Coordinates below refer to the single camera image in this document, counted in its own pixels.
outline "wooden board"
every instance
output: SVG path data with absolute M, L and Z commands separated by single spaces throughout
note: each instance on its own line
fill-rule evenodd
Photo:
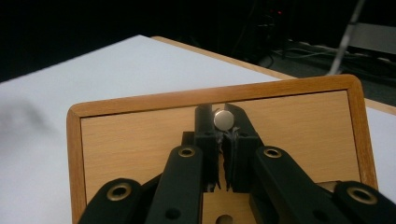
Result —
M 182 133 L 194 130 L 194 108 L 224 103 L 244 108 L 264 144 L 287 150 L 315 182 L 358 180 L 377 188 L 361 84 L 353 76 L 170 92 L 70 108 L 73 222 L 106 182 L 126 177 L 143 184 L 160 174 Z M 247 194 L 206 193 L 203 223 L 224 214 L 254 223 Z

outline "wooden tray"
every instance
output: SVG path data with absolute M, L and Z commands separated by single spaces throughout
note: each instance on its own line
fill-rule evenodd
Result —
M 170 92 L 70 108 L 73 222 L 107 181 L 126 177 L 143 184 L 160 174 L 182 133 L 194 130 L 194 108 L 224 103 L 243 107 L 264 144 L 287 150 L 315 182 L 357 180 L 377 189 L 361 84 L 353 76 Z M 224 214 L 235 223 L 255 223 L 247 194 L 206 193 L 203 223 Z

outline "silver round object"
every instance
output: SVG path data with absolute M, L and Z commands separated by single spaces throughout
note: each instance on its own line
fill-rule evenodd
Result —
M 233 114 L 228 110 L 220 110 L 216 112 L 214 122 L 219 130 L 230 130 L 233 127 Z

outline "white table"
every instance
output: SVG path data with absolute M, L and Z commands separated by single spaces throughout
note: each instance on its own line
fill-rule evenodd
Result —
M 274 80 L 136 36 L 0 83 L 0 223 L 71 223 L 65 127 L 71 105 Z M 396 116 L 367 113 L 379 189 L 396 202 Z

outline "wooden frame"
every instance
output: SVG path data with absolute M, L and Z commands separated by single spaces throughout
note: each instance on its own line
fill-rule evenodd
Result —
M 371 149 L 364 98 L 361 90 L 361 84 L 359 80 L 353 76 L 341 75 L 330 77 L 312 77 L 240 86 L 220 87 L 196 91 L 169 92 L 98 102 L 88 102 L 73 105 L 70 108 L 67 114 L 67 146 L 73 222 L 78 222 L 78 219 L 84 211 L 87 202 L 103 183 L 111 180 L 111 178 L 116 175 L 125 175 L 125 173 L 123 172 L 119 172 L 119 174 L 117 172 L 112 173 L 112 170 L 117 170 L 124 166 L 131 165 L 131 163 L 122 160 L 125 155 L 128 155 L 125 154 L 125 152 L 130 152 L 128 151 L 130 149 L 125 149 L 125 143 L 129 140 L 125 140 L 126 142 L 124 143 L 121 143 L 119 141 L 120 138 L 124 139 L 125 136 L 121 136 L 122 134 L 117 133 L 118 130 L 116 129 L 118 127 L 120 127 L 120 129 L 123 129 L 121 126 L 123 126 L 124 124 L 128 126 L 131 124 L 131 120 L 134 120 L 142 122 L 142 124 L 144 125 L 148 124 L 149 127 L 144 127 L 141 130 L 147 132 L 151 126 L 156 126 L 155 124 L 151 125 L 150 123 L 157 122 L 158 119 L 161 118 L 174 118 L 174 120 L 168 121 L 172 125 L 180 128 L 190 127 L 189 124 L 183 126 L 182 123 L 184 122 L 184 117 L 186 117 L 185 113 L 188 113 L 187 119 L 193 117 L 193 114 L 191 114 L 191 108 L 194 108 L 195 106 L 200 104 L 221 105 L 223 103 L 240 104 L 244 106 L 244 108 L 246 107 L 247 114 L 251 119 L 253 119 L 253 125 L 257 125 L 257 127 L 255 126 L 255 128 L 256 130 L 258 130 L 259 134 L 261 132 L 265 132 L 265 126 L 270 127 L 268 121 L 266 124 L 263 125 L 261 125 L 260 122 L 254 121 L 255 119 L 262 120 L 261 111 L 265 109 L 268 109 L 265 111 L 267 111 L 266 113 L 268 113 L 269 117 L 271 117 L 272 115 L 275 117 L 278 116 L 276 117 L 276 120 L 282 121 L 283 119 L 283 123 L 293 123 L 292 125 L 288 125 L 288 129 L 294 130 L 296 132 L 315 135 L 315 129 L 317 127 L 313 126 L 311 128 L 310 122 L 294 123 L 293 120 L 290 122 L 289 116 L 287 116 L 286 113 L 288 111 L 288 113 L 290 114 L 293 114 L 293 112 L 295 111 L 306 112 L 306 115 L 302 114 L 299 116 L 301 118 L 308 117 L 308 119 L 314 120 L 315 122 L 312 122 L 312 125 L 319 125 L 319 127 L 323 127 L 324 124 L 324 126 L 329 125 L 329 127 L 335 127 L 333 128 L 334 130 L 332 130 L 333 133 L 331 133 L 331 131 L 329 131 L 329 133 L 325 133 L 329 135 L 334 134 L 335 137 L 333 138 L 324 139 L 327 138 L 327 135 L 324 135 L 325 137 L 323 137 L 323 135 L 318 135 L 318 139 L 315 139 L 315 136 L 312 137 L 312 139 L 309 139 L 311 135 L 309 135 L 309 138 L 307 139 L 300 139 L 301 136 L 298 138 L 301 140 L 299 140 L 299 142 L 301 142 L 301 144 L 303 145 L 311 144 L 312 142 L 320 142 L 320 146 L 324 146 L 326 144 L 333 145 L 333 147 L 326 146 L 327 149 L 320 149 L 328 150 L 321 153 L 326 154 L 326 157 L 321 159 L 322 161 L 319 161 L 320 164 L 325 162 L 323 163 L 324 167 L 322 167 L 322 165 L 320 164 L 311 164 L 313 158 L 318 155 L 311 155 L 311 152 L 315 151 L 314 148 L 309 148 L 304 153 L 300 153 L 300 151 L 304 150 L 301 149 L 304 148 L 304 146 L 301 146 L 301 144 L 299 145 L 295 143 L 289 143 L 285 145 L 287 148 L 283 148 L 286 150 L 291 148 L 291 156 L 293 156 L 293 158 L 297 160 L 297 162 L 302 164 L 302 167 L 305 169 L 306 172 L 308 172 L 308 174 L 314 179 L 314 181 L 320 182 L 323 180 L 345 180 L 346 178 L 351 178 L 359 180 L 362 183 L 370 185 L 377 189 L 374 158 Z M 283 108 L 282 106 L 285 106 L 286 112 L 280 111 Z M 172 117 L 172 115 L 175 115 L 175 112 L 177 112 L 178 114 L 176 118 Z M 315 119 L 313 117 L 315 116 L 315 114 L 321 114 L 321 116 L 324 116 L 326 118 L 320 117 L 319 119 Z M 134 119 L 135 116 L 141 115 L 147 116 L 145 116 L 144 119 L 141 119 L 141 117 L 139 117 L 138 119 Z M 271 132 L 265 133 L 265 135 L 274 134 L 274 140 L 271 140 L 270 137 L 269 142 L 273 141 L 275 144 L 282 144 L 282 141 L 280 140 L 288 139 L 288 137 L 280 136 L 284 131 L 280 131 L 279 133 L 276 130 L 276 125 L 271 126 L 270 129 Z M 95 150 L 99 147 L 104 147 L 104 145 L 107 144 L 107 142 L 104 142 L 106 141 L 104 139 L 106 139 L 107 135 L 113 134 L 111 132 L 116 132 L 114 136 L 116 136 L 118 140 L 116 139 L 116 141 L 115 139 L 111 139 L 110 141 L 113 141 L 111 143 L 113 145 L 111 146 L 114 147 L 111 148 L 111 150 L 109 150 L 108 148 L 104 148 L 103 150 L 106 150 L 106 154 L 103 155 L 106 156 L 101 156 L 102 154 L 100 154 L 99 151 Z M 166 145 L 163 144 L 163 141 L 168 140 L 158 139 L 158 137 L 154 139 L 155 144 L 161 146 Z M 146 142 L 152 142 L 152 139 L 138 139 L 136 141 L 137 144 L 146 144 Z M 161 148 L 158 148 L 158 150 L 148 150 L 145 151 L 143 154 L 137 153 L 135 157 L 133 157 L 133 160 L 143 160 L 142 158 L 137 158 L 137 156 L 142 157 L 143 155 L 143 157 L 149 157 L 153 156 L 154 153 L 156 153 L 155 155 L 157 155 L 159 152 L 161 152 L 161 157 L 158 160 L 152 159 L 152 161 L 146 161 L 145 163 L 142 163 L 145 164 L 145 166 L 155 166 L 155 169 L 157 169 L 156 172 L 158 172 L 164 166 L 164 164 L 159 163 L 163 163 L 163 161 L 167 159 L 167 152 L 171 149 L 172 148 L 166 148 L 165 153 L 162 153 L 163 149 Z M 103 172 L 103 167 L 101 167 L 102 162 L 106 163 L 105 172 Z M 348 163 L 354 163 L 353 165 L 356 165 L 356 168 L 347 168 Z M 341 173 L 348 174 L 348 170 L 350 170 L 351 175 L 340 175 Z M 145 181 L 157 175 L 153 174 L 152 170 L 148 170 L 146 173 L 145 172 L 146 171 L 139 171 L 138 173 L 134 174 L 134 176 L 142 175 L 142 177 L 139 177 L 140 179 L 138 181 Z M 220 193 L 219 195 L 220 197 L 224 198 L 229 197 L 224 195 L 233 194 L 227 194 L 225 192 Z M 219 201 L 219 198 L 216 197 L 216 194 L 208 195 L 207 199 L 205 198 L 205 201 L 209 203 L 216 203 Z M 245 196 L 237 195 L 235 197 L 242 197 L 243 199 L 237 198 L 233 200 L 246 199 Z M 204 223 L 214 223 L 213 218 L 216 217 L 220 212 L 234 211 L 233 208 L 228 208 L 229 205 L 227 204 L 224 204 L 219 209 L 217 208 L 219 206 L 212 204 L 215 209 L 211 209 L 212 211 L 210 212 L 213 214 L 208 215 L 208 218 L 204 217 Z M 240 217 L 244 217 L 245 221 L 251 220 L 251 214 L 248 211 L 248 205 L 240 203 L 237 205 L 237 209 L 240 214 L 233 214 L 233 216 L 235 216 L 235 221 Z

